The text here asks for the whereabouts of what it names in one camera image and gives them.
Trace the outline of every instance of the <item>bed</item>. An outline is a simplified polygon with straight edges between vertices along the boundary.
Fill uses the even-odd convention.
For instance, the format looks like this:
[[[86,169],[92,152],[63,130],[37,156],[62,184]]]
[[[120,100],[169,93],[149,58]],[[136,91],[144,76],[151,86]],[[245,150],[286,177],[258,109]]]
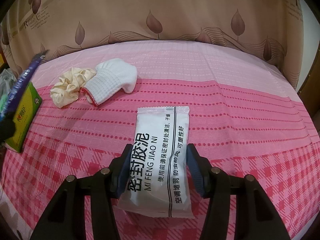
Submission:
[[[117,92],[98,107],[84,94],[62,109],[50,88],[71,67],[94,68],[121,58],[135,65],[134,91]],[[279,212],[291,238],[300,239],[320,207],[320,138],[292,86],[272,65],[241,51],[190,41],[132,41],[85,49],[42,64],[32,79],[43,102],[24,142],[8,150],[0,211],[28,239],[43,210],[69,174],[94,174],[132,143],[137,108],[189,106],[188,143],[230,175],[254,175]],[[198,239],[208,200],[188,174],[195,219],[114,213],[121,239]],[[87,239],[90,199],[85,200]],[[235,231],[231,199],[228,239]]]

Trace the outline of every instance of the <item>sealing putty package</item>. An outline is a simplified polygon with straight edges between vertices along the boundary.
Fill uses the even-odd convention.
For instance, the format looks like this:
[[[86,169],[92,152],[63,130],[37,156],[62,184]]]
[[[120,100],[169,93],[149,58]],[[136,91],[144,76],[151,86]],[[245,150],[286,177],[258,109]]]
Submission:
[[[186,173],[188,128],[188,106],[138,108],[119,208],[149,217],[194,218]]]

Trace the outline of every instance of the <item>blue gripper pad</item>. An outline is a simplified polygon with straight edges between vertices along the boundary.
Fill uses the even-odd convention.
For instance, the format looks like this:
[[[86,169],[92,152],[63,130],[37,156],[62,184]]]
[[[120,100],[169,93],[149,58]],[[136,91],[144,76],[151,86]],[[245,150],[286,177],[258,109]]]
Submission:
[[[202,198],[208,198],[211,190],[209,171],[212,166],[207,158],[198,154],[196,147],[192,143],[187,145],[187,165],[196,191]]]
[[[119,175],[118,175],[118,178],[117,178],[118,181],[117,181],[117,188],[116,188],[116,192],[115,192],[116,198],[120,198],[120,195],[125,191],[125,188],[127,186],[127,182],[129,179],[130,158],[131,158],[132,147],[133,146],[131,145],[130,149],[128,151],[128,154],[124,159],[122,168],[121,168]]]

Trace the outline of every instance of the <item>tissue box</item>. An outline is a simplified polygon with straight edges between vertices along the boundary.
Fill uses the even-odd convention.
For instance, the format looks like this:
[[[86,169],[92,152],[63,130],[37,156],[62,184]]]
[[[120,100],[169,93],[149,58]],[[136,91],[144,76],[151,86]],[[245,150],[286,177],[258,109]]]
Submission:
[[[16,132],[11,138],[6,140],[8,146],[18,153],[21,152],[29,126],[41,102],[42,98],[39,96],[33,84],[29,82],[13,118],[13,122],[16,125]]]

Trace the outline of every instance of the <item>knit glove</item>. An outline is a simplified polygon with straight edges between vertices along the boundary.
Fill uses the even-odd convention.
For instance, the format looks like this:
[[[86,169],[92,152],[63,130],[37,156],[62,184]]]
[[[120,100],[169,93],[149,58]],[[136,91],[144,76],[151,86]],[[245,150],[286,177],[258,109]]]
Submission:
[[[131,93],[137,82],[137,68],[122,59],[114,58],[96,66],[97,74],[90,79],[82,90],[87,100],[94,106],[108,100],[121,88]]]

